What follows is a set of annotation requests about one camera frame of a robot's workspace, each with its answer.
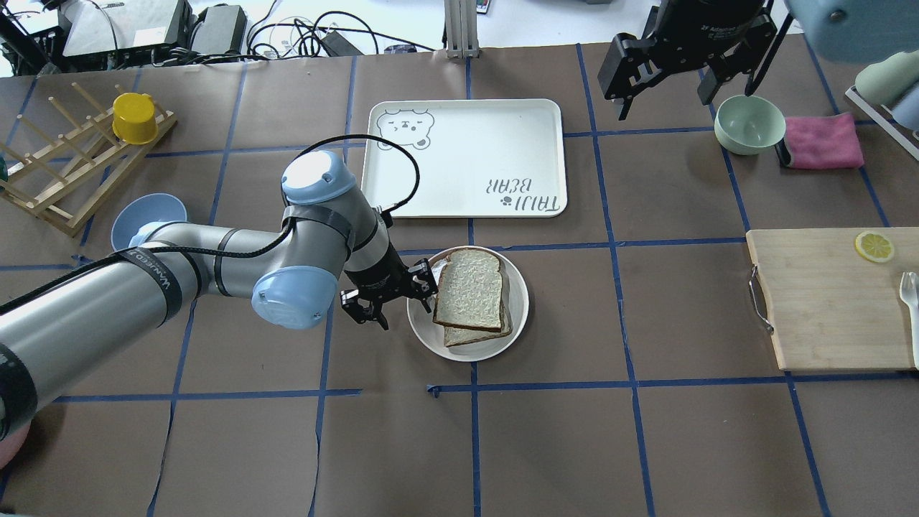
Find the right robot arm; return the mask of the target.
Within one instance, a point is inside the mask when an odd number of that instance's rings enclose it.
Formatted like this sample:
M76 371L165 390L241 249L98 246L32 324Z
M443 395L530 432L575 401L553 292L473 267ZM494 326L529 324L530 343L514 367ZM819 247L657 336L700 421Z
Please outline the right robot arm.
M654 6L640 37L612 39L597 79L617 117L664 79L702 70L698 98L709 105L719 89L745 75L752 95L771 68L794 22L811 48L837 62L873 63L917 50L915 1L788 1L777 24L771 1L663 1Z

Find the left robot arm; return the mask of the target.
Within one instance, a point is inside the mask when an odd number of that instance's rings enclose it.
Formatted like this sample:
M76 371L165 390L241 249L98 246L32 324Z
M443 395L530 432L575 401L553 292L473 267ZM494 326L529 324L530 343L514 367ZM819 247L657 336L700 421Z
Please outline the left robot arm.
M388 327L382 305L437 293L428 261L391 244L341 157L307 150L284 170L279 232L132 221L125 248L2 305L2 436L32 421L103 361L204 294L247 299L262 320L306 330L334 302L358 323Z

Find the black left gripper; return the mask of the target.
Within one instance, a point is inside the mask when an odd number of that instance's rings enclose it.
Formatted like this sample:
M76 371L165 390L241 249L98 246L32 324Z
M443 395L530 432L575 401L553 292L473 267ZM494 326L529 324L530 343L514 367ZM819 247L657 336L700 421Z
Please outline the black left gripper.
M390 330L382 313L385 302L407 297L426 300L439 292L437 278L428 261L417 261L411 267L404 265L393 245L370 268L345 271L354 288L340 292L340 306L359 325L378 323L382 330Z

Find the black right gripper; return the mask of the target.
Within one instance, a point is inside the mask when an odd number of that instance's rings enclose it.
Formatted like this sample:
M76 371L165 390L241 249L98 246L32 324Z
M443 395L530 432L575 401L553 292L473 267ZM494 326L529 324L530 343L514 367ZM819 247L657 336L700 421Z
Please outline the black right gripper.
M700 103L708 106L723 85L760 65L777 35L762 1L663 1L650 11L643 39L614 36L597 79L624 121L634 98L658 81L652 62L669 73L708 66L698 86Z

